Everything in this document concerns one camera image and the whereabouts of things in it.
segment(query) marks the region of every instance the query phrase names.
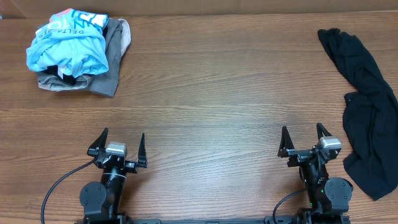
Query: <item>cardboard wall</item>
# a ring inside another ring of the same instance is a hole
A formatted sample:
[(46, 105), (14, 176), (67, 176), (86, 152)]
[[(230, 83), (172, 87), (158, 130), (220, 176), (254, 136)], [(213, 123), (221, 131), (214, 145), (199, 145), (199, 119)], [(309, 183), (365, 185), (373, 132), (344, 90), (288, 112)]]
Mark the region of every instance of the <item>cardboard wall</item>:
[(398, 10), (398, 0), (0, 0), (5, 18), (49, 18), (68, 8), (110, 16)]

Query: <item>garment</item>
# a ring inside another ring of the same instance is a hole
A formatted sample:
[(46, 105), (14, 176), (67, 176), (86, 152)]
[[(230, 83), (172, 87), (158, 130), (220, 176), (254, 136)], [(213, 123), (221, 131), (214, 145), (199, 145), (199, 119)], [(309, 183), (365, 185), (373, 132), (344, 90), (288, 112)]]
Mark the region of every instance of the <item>garment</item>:
[(130, 26), (129, 23), (125, 19), (118, 19), (123, 26), (123, 32), (122, 32), (122, 37), (120, 40), (120, 43), (122, 45), (122, 56), (127, 50), (127, 47), (130, 45), (131, 42), (131, 32), (130, 32)]
[(356, 36), (330, 29), (319, 30), (318, 37), (339, 72), (358, 89), (345, 95), (343, 127), (354, 151), (344, 160), (344, 168), (377, 200), (398, 185), (397, 99)]
[(69, 85), (74, 85), (76, 83), (75, 77), (73, 77), (72, 75), (63, 75), (61, 71), (62, 68), (58, 68), (58, 65), (51, 65), (48, 66), (47, 69), (43, 71), (43, 73), (46, 73), (48, 75), (55, 75), (57, 78), (61, 79), (63, 82)]
[(125, 29), (121, 21), (109, 19), (108, 25), (103, 30), (103, 34), (106, 41), (106, 58), (109, 63), (108, 72), (95, 76), (81, 75), (76, 79), (74, 85), (63, 82), (55, 73), (49, 75), (44, 72), (37, 72), (39, 88), (51, 91), (89, 90), (113, 97), (119, 83), (121, 52), (127, 48), (126, 44), (130, 44), (129, 42), (125, 42), (122, 45), (121, 39), (122, 36), (130, 36), (130, 29), (129, 27)]
[(26, 64), (40, 72), (58, 65), (58, 73), (79, 77), (108, 71), (102, 29), (108, 16), (67, 9), (50, 18), (50, 23), (36, 31), (36, 38), (26, 49)]

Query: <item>folded clothing pile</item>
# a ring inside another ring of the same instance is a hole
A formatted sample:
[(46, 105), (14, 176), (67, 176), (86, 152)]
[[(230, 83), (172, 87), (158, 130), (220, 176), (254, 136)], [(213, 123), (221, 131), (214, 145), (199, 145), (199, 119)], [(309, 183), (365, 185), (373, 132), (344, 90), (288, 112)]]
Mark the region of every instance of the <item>folded clothing pile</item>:
[(89, 90), (113, 97), (121, 57), (131, 42), (129, 24), (104, 14), (67, 9), (36, 31), (26, 50), (39, 88)]

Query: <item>brown background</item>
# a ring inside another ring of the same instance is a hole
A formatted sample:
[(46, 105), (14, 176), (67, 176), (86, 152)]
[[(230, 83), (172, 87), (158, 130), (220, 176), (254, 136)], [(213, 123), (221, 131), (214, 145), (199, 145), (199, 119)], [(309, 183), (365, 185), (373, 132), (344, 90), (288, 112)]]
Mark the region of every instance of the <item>brown background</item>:
[[(329, 174), (351, 180), (352, 151), (342, 127), (344, 94), (317, 30), (357, 35), (398, 91), (398, 12), (251, 16), (127, 17), (133, 44), (113, 99), (89, 92), (41, 90), (25, 50), (46, 19), (0, 21), (0, 223), (39, 223), (40, 206), (64, 173), (90, 160), (103, 128), (136, 159), (146, 134), (149, 167), (128, 175), (121, 205), (134, 218), (262, 218), (301, 189), (297, 168), (277, 157), (287, 125), (297, 149), (317, 142), (315, 124), (343, 149)], [(48, 223), (83, 218), (80, 189), (99, 180), (88, 167), (51, 195)], [(353, 223), (396, 223), (398, 191), (373, 202), (356, 185)], [(305, 194), (278, 214), (307, 207)]]
[(68, 8), (110, 16), (397, 10), (396, 0), (0, 0), (5, 18), (46, 18)]

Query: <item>black cloth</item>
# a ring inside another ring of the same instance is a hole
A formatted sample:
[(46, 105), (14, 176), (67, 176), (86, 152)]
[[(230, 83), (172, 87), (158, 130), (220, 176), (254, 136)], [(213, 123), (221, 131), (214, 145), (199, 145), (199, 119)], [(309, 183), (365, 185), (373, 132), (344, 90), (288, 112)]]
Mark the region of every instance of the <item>black cloth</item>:
[(372, 55), (356, 36), (339, 29), (318, 37), (338, 71), (358, 89), (345, 95), (343, 127), (354, 151), (344, 168), (359, 188), (377, 200), (398, 184), (398, 102)]
[(76, 84), (76, 78), (73, 77), (73, 75), (62, 74), (62, 78), (61, 78), (61, 76), (58, 75), (58, 65), (47, 66), (47, 69), (44, 70), (43, 72), (48, 75), (55, 75), (57, 78), (59, 78), (60, 80), (64, 81), (65, 83), (67, 83), (69, 85)]

